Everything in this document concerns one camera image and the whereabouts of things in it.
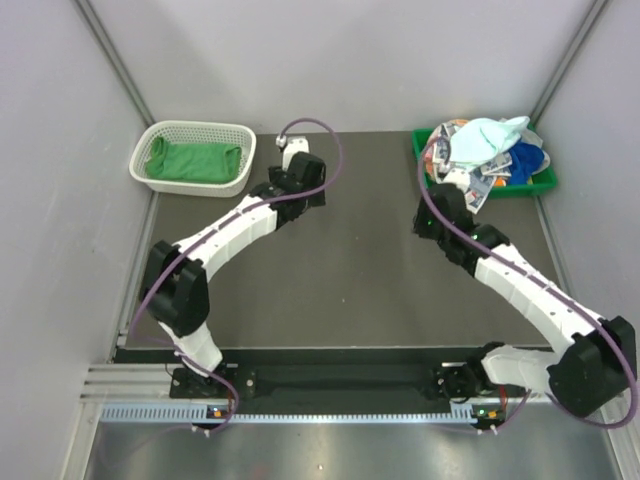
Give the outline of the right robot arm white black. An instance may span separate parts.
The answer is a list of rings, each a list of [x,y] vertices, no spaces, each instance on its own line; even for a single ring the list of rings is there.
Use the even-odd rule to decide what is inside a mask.
[[[628,424],[639,403],[634,327],[621,316],[606,319],[561,291],[500,230],[476,222],[456,186],[432,185],[422,194],[414,233],[435,241],[451,263],[507,301],[549,345],[543,351],[490,342],[477,349],[462,368],[464,395],[487,396],[512,385],[546,394],[586,419],[628,392],[628,413],[614,425]]]

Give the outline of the white perforated plastic basket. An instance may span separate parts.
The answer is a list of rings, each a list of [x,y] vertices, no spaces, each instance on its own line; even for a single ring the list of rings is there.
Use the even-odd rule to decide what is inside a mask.
[[[246,126],[162,121],[143,133],[129,173],[160,193],[230,198],[248,181],[256,145]]]

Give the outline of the light mint towel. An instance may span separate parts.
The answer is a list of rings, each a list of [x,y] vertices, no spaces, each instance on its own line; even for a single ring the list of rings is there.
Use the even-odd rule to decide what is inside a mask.
[[[457,130],[449,141],[449,160],[459,164],[483,164],[508,151],[530,122],[528,116],[505,121],[477,118]]]

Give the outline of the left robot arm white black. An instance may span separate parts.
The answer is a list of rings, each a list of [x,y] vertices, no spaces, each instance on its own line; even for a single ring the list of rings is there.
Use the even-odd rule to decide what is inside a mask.
[[[286,166],[268,169],[227,214],[196,234],[150,250],[139,291],[140,312],[147,312],[169,336],[175,353],[193,372],[192,384],[205,396],[226,387],[223,355],[207,318],[209,282],[233,257],[262,237],[325,204],[326,164],[307,152],[295,153]]]

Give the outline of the green microfiber towel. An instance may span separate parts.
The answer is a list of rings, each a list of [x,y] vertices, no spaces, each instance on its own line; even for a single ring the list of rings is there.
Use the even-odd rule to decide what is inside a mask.
[[[172,143],[164,137],[153,140],[145,171],[162,181],[226,184],[239,174],[240,146],[228,143]]]

